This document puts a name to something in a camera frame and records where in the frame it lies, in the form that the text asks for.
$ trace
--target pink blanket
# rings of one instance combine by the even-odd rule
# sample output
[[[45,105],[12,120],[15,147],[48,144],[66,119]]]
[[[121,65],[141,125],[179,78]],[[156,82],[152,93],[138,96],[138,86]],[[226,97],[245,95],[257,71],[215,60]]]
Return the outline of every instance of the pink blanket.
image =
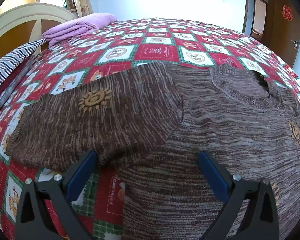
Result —
[[[42,34],[42,38],[49,41],[49,48],[51,48],[69,38],[86,35],[94,29],[102,29],[115,21],[117,17],[114,14],[93,13],[52,27]]]

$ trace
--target door handle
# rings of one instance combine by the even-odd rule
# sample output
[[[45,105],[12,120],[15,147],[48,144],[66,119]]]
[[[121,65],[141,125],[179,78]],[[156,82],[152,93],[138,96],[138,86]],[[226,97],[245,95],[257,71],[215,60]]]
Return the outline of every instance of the door handle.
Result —
[[[296,49],[298,46],[298,41],[293,41],[293,40],[291,40],[291,41],[294,43],[294,48]]]

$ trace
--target blue gripper pad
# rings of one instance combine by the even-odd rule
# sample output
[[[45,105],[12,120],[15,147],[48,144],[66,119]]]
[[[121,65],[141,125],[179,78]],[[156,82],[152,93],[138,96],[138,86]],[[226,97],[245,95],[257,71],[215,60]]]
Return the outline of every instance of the blue gripper pad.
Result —
[[[65,199],[68,202],[76,201],[86,185],[96,166],[97,154],[93,151],[87,155],[82,164],[69,180],[66,188]]]
[[[217,200],[226,204],[230,198],[228,185],[205,152],[199,152],[198,165]]]

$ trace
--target red paper cut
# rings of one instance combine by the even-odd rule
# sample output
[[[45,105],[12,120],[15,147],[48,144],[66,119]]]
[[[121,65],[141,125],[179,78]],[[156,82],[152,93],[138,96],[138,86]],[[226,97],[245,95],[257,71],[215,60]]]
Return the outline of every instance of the red paper cut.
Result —
[[[290,6],[282,5],[283,10],[281,13],[283,14],[283,17],[287,19],[289,22],[294,18],[294,16],[291,14],[291,8]]]

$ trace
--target cream headboard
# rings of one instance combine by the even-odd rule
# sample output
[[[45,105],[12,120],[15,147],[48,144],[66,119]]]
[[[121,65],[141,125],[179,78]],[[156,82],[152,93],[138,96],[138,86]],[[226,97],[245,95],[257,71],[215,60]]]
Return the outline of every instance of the cream headboard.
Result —
[[[68,10],[47,3],[29,3],[0,15],[0,58],[18,46],[41,39],[42,33],[60,23],[76,19]],[[36,50],[38,54],[45,44]]]

